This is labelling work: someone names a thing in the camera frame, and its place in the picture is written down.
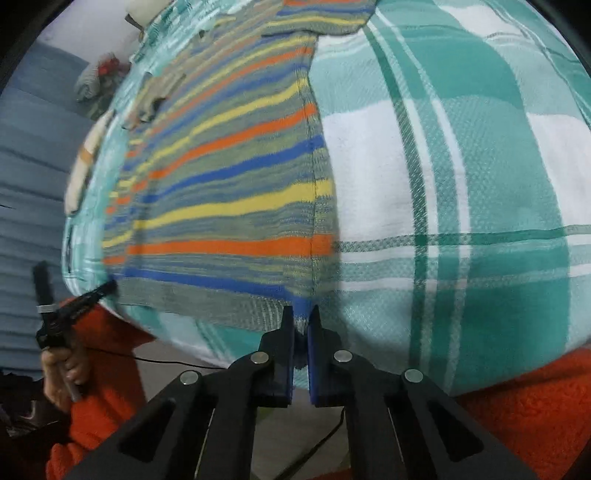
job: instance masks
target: yellow stripe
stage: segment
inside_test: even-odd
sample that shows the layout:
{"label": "yellow stripe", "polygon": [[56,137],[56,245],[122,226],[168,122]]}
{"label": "yellow stripe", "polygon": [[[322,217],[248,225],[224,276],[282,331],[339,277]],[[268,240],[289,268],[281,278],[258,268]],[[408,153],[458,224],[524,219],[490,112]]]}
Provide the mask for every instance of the yellow stripe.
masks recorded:
{"label": "yellow stripe", "polygon": [[234,16],[218,18],[214,24],[214,27],[218,27],[224,23],[234,22],[235,20],[236,20],[236,17],[234,17]]}
{"label": "yellow stripe", "polygon": [[[197,85],[193,90],[189,91],[186,95],[184,95],[183,97],[181,97],[180,99],[178,99],[174,105],[170,108],[168,108],[168,111],[173,113],[174,110],[182,103],[185,103],[187,100],[193,98],[196,94],[198,94],[199,92],[201,92],[202,90],[204,90],[206,87],[208,87],[209,85],[216,83],[218,80],[220,80],[222,77],[225,77],[226,75],[228,75],[229,73],[234,72],[238,67],[244,65],[245,63],[250,62],[251,60],[254,60],[258,57],[267,55],[268,53],[275,51],[275,50],[279,50],[281,48],[285,48],[285,47],[292,47],[292,46],[301,46],[303,44],[305,44],[305,42],[307,41],[311,41],[314,40],[316,37],[312,37],[312,36],[304,36],[304,37],[297,37],[297,38],[292,38],[290,40],[285,40],[283,42],[279,42],[279,43],[274,43],[272,46],[267,47],[267,48],[263,48],[262,50],[258,50],[246,57],[243,57],[237,61],[235,61],[234,63],[231,63],[230,65],[228,65],[226,68],[224,68],[223,70],[220,70],[219,72],[217,72],[215,75],[209,77],[205,82]],[[239,38],[236,43],[238,43],[239,41],[244,40],[244,37]]]}
{"label": "yellow stripe", "polygon": [[127,230],[123,235],[114,236],[111,240],[105,240],[103,242],[103,248],[111,248],[115,245],[122,244],[131,238],[133,230]]}
{"label": "yellow stripe", "polygon": [[[136,220],[134,230],[158,228],[184,220],[195,220],[213,216],[239,216],[253,212],[277,210],[294,202],[313,202],[316,198],[330,196],[333,191],[331,180],[296,183],[280,192],[264,193],[246,199],[226,203],[206,203],[183,207],[150,220]],[[103,248],[110,248],[131,238],[132,231],[123,233],[103,242]]]}
{"label": "yellow stripe", "polygon": [[174,153],[175,151],[177,151],[179,148],[183,148],[187,144],[191,143],[192,139],[195,135],[199,135],[200,133],[205,132],[205,130],[213,128],[213,127],[215,127],[219,124],[222,124],[224,122],[229,122],[230,120],[238,118],[242,115],[246,115],[248,113],[251,113],[254,110],[258,110],[260,108],[265,108],[267,106],[278,105],[278,104],[286,101],[287,99],[291,98],[292,96],[294,96],[296,93],[298,93],[302,88],[306,87],[307,85],[308,85],[307,78],[299,78],[294,83],[292,83],[288,88],[286,88],[285,90],[283,90],[280,93],[276,93],[275,95],[269,95],[267,97],[253,100],[252,102],[247,103],[246,105],[241,105],[241,106],[235,107],[231,110],[228,110],[227,112],[220,113],[220,114],[210,118],[206,122],[198,124],[187,135],[185,135],[180,140],[177,140],[175,143],[173,143],[172,145],[169,145],[168,147],[161,148],[160,150],[157,150],[156,152],[154,152],[154,154],[147,161],[139,164],[138,168],[135,170],[134,175],[132,177],[130,177],[129,180],[121,180],[118,183],[117,188],[123,189],[123,188],[128,188],[131,185],[133,185],[135,183],[135,181],[137,180],[138,175],[140,175],[141,173],[143,173],[146,170],[148,170],[149,168],[151,168],[152,165],[155,162],[157,162],[159,159],[161,159],[167,155],[170,155],[170,154]]}
{"label": "yellow stripe", "polygon": [[320,17],[318,15],[311,15],[309,17],[300,18],[287,18],[286,20],[276,20],[269,22],[267,25],[270,27],[276,27],[280,25],[289,25],[295,22],[323,22],[323,23],[334,23],[336,25],[361,25],[365,23],[365,19],[359,20],[344,20],[341,18],[328,18]]}

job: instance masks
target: knitted fabric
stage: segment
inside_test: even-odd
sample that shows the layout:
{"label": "knitted fabric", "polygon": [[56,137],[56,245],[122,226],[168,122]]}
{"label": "knitted fabric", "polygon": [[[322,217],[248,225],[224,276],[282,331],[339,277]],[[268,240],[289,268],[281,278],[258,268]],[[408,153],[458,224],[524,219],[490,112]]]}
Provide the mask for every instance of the knitted fabric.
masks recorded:
{"label": "knitted fabric", "polygon": [[291,303],[305,322],[335,231],[308,70],[319,34],[375,5],[291,4],[219,16],[140,92],[103,240],[121,303],[258,330]]}

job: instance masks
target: person's hand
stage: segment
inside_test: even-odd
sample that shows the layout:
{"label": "person's hand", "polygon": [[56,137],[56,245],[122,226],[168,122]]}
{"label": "person's hand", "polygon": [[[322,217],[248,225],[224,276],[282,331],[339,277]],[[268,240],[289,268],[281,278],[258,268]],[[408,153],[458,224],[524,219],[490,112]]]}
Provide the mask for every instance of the person's hand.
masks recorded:
{"label": "person's hand", "polygon": [[61,411],[68,412],[72,406],[70,393],[63,381],[61,368],[66,370],[68,380],[82,385],[90,376],[90,362],[86,349],[75,336],[72,337],[72,349],[50,348],[41,353],[41,366],[45,377],[43,393]]}

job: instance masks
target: floor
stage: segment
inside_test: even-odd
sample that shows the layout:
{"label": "floor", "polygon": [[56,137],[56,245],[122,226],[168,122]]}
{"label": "floor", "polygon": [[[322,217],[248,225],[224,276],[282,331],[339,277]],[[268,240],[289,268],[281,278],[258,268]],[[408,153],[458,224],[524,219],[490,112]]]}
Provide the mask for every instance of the floor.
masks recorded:
{"label": "floor", "polygon": [[[156,341],[140,346],[136,356],[148,359],[203,364],[176,348]],[[188,367],[138,361],[139,374],[147,399],[152,398]],[[208,374],[211,371],[201,370]],[[275,409],[257,422],[252,454],[252,472],[259,480],[273,480],[286,466],[308,451],[338,424],[339,408],[315,408],[308,392],[296,390],[290,408]],[[342,469],[348,451],[345,427],[302,467],[293,480],[306,480]]]}

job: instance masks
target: red object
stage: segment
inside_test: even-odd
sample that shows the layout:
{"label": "red object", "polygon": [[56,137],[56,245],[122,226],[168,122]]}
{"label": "red object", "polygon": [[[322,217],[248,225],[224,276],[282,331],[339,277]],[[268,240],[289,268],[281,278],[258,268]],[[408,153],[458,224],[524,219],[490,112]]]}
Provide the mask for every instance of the red object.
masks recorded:
{"label": "red object", "polygon": [[[154,338],[95,307],[74,327],[87,347],[125,355]],[[84,455],[95,449],[146,403],[133,358],[88,350],[90,380],[83,399],[72,405],[71,443],[56,444],[46,464],[47,480],[62,479]]]}
{"label": "red object", "polygon": [[99,76],[108,75],[109,73],[117,71],[118,68],[119,59],[117,57],[110,57],[99,63],[98,73]]}
{"label": "red object", "polygon": [[540,480],[560,480],[591,437],[591,350],[463,395],[459,403]]}

